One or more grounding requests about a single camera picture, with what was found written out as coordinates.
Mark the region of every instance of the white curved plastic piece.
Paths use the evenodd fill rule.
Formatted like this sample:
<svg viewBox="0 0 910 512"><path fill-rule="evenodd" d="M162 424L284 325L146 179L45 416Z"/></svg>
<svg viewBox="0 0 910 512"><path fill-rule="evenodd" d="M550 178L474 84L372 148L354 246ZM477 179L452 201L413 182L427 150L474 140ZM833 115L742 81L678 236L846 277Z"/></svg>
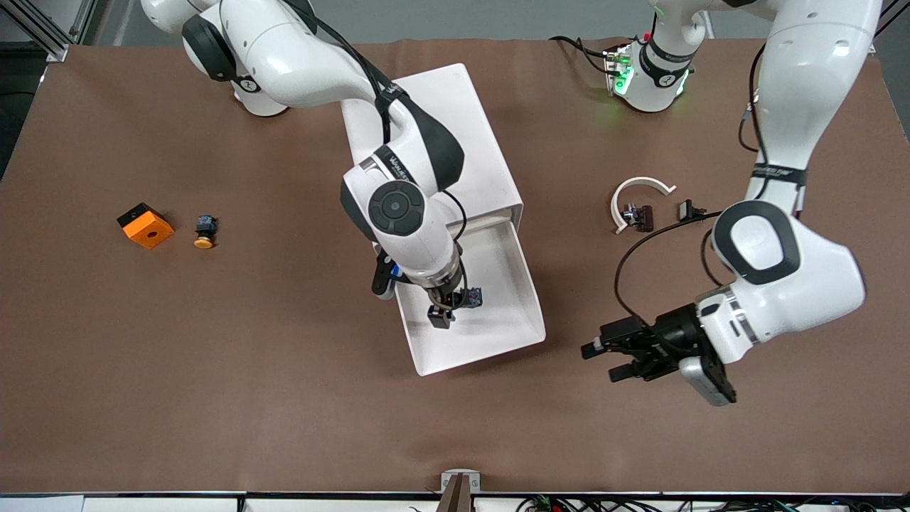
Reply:
<svg viewBox="0 0 910 512"><path fill-rule="evenodd" d="M625 221L625 219L622 217L622 214L620 213L618 202L620 199L620 192L622 192L627 187L631 187L632 185L647 185L653 189L659 190L664 196L668 196L670 195L670 192L676 190L676 185L667 187L659 179L648 178L647 176L639 176L625 180L622 185L617 187L616 191L613 192L613 199L610 201L610 214L613 216L613 222L616 222L616 234L622 233L622 230L629 227L629 224Z"/></svg>

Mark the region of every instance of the gray floor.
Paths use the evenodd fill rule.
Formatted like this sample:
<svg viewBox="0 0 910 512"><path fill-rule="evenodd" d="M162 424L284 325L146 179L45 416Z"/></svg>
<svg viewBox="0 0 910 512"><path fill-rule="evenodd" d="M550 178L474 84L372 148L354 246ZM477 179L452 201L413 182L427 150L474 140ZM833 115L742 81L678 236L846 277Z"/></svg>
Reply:
<svg viewBox="0 0 910 512"><path fill-rule="evenodd" d="M316 12L351 43L399 39L546 39L550 36L632 36L651 25L645 0L311 0ZM744 12L711 13L716 37L765 37L770 23ZM910 123L910 14L875 41L885 82L905 126ZM99 45L179 45L148 22L139 0L110 0Z"/></svg>

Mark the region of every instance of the brown table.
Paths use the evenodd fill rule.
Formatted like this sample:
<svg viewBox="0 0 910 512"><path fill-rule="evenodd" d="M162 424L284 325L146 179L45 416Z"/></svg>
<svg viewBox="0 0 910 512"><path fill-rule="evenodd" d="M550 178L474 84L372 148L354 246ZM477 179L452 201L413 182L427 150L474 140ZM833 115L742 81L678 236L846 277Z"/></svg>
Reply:
<svg viewBox="0 0 910 512"><path fill-rule="evenodd" d="M742 197L757 45L707 42L655 115L552 42L363 48L393 77L465 63L526 205L547 341L425 378L339 206L337 105L254 118L179 48L73 47L0 187L0 490L421 490L466 466L489 490L905 491L910 150L874 58L815 152L804 215L862 263L863 308L731 365L741 402L721 409L678 374L610 384L626 357L579 355L622 317L613 269L642 236L612 233L621 180L679 186L623 198L658 225L686 198ZM139 201L177 225L153 251L115 222ZM191 244L203 213L222 221L213 251ZM652 318L710 290L707 227L643 247L629 303Z"/></svg>

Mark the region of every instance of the white open box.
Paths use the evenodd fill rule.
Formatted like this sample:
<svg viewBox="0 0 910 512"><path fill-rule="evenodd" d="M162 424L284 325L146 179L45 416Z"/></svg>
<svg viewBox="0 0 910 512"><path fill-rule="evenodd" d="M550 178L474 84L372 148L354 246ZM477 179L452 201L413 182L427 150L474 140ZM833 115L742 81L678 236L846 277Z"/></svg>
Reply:
<svg viewBox="0 0 910 512"><path fill-rule="evenodd" d="M540 343L546 336L541 304L518 242L521 196L493 136L468 70L463 64L396 79L410 97L445 125L465 153L461 179L449 187L468 214L459 239L469 285L483 289L483 305L458 310L448 330L427 319L430 299L418 286L396 288L401 320L414 367L434 374ZM382 145L376 109L362 101L341 105L351 156L361 162ZM392 129L392 138L397 136ZM443 194L430 200L444 212L453 232L461 225L458 207Z"/></svg>

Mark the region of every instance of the orange cube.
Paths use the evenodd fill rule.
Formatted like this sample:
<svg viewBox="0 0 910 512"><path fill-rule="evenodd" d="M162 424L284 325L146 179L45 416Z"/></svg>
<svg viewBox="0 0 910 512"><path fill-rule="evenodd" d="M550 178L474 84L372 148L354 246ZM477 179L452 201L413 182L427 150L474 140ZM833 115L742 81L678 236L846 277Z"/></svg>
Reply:
<svg viewBox="0 0 910 512"><path fill-rule="evenodd" d="M152 249L169 236L174 228L157 212L144 202L117 218L117 224L130 240L146 249Z"/></svg>

